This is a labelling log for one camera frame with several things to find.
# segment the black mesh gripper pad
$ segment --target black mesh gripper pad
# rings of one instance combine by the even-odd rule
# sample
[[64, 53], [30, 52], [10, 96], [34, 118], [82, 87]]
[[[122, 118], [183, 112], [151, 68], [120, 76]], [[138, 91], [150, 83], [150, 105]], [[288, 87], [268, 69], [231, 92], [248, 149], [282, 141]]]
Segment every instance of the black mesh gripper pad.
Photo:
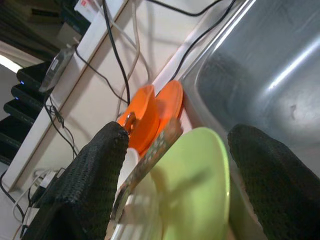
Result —
[[[42, 197], [40, 211], [50, 211], [37, 214], [25, 236], [44, 227], [46, 233], [60, 231], [60, 239], [103, 240], [128, 143], [128, 134], [118, 123], [105, 125]], [[46, 226], [32, 226], [48, 218]], [[44, 235], [42, 240], [51, 239]]]
[[320, 240], [320, 180], [283, 143], [236, 125], [230, 153], [269, 240]]

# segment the sink basin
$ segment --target sink basin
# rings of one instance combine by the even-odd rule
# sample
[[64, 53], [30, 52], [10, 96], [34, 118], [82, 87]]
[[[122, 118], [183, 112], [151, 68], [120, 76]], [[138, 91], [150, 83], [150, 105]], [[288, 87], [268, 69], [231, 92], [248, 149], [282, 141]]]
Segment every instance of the sink basin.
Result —
[[[243, 2], [181, 78], [191, 122], [214, 129], [225, 144], [234, 125], [255, 126], [320, 177], [319, 23], [319, 0]], [[235, 233], [265, 239], [232, 161], [230, 170]]]

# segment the orange plate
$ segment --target orange plate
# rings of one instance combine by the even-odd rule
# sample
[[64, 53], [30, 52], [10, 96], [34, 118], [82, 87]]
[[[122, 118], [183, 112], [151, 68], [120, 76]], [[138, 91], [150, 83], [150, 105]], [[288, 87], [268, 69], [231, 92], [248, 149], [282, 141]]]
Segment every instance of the orange plate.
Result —
[[176, 80], [168, 82], [155, 98], [158, 117], [160, 119], [159, 127], [152, 141], [144, 149], [140, 156], [143, 157], [151, 144], [167, 125], [171, 118], [178, 118], [183, 102], [184, 91], [181, 83]]
[[129, 136], [129, 147], [136, 149], [140, 154], [154, 139], [160, 123], [153, 85], [144, 86], [136, 92], [130, 105], [117, 122], [123, 126], [131, 112], [135, 113], [136, 123]]

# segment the white wall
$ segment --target white wall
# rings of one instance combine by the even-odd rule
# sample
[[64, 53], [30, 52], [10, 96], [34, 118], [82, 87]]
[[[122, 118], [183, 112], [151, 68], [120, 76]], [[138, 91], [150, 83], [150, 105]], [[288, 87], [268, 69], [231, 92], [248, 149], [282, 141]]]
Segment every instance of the white wall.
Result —
[[[145, 0], [138, 0], [137, 2], [141, 52], [151, 68], [152, 78], [154, 79], [198, 25], [201, 17], [188, 17]], [[186, 11], [198, 12], [212, 1], [167, 0], [166, 2]], [[215, 22], [218, 16], [221, 16], [222, 11], [225, 11], [228, 4], [229, 2], [223, 1], [213, 8], [211, 17], [205, 21], [204, 29]], [[131, 8], [129, 1], [117, 19], [117, 23], [134, 39]], [[126, 40], [116, 29], [113, 29], [112, 32], [119, 56], [126, 72], [128, 72], [135, 51], [128, 46]], [[209, 41], [210, 38], [205, 38], [200, 43], [205, 45]], [[194, 51], [192, 51], [192, 59], [194, 60], [198, 54], [199, 52], [194, 55]], [[109, 79], [116, 90], [121, 89], [124, 81], [109, 36], [106, 36], [102, 41], [90, 63]], [[145, 68], [139, 62], [129, 82], [131, 97], [134, 96], [139, 87], [146, 83], [146, 80]], [[117, 102], [117, 98], [112, 94], [105, 81], [87, 68], [60, 111], [64, 117], [65, 125], [73, 133], [75, 144], [79, 149], [87, 144], [98, 130], [115, 118]], [[15, 187], [25, 189], [31, 181], [31, 173], [34, 169], [59, 169], [67, 167], [71, 160], [72, 150], [70, 146], [51, 126], [23, 170]]]
[[4, 111], [4, 104], [14, 99], [11, 95], [11, 88], [19, 84], [16, 74], [0, 64], [0, 120], [9, 116]]

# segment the light green dish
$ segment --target light green dish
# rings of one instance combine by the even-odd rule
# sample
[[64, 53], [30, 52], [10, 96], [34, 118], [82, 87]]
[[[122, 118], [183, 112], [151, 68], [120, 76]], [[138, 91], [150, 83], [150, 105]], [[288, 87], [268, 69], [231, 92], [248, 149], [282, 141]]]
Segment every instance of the light green dish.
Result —
[[224, 240], [230, 173], [226, 148], [211, 129], [181, 136], [152, 169], [163, 240]]

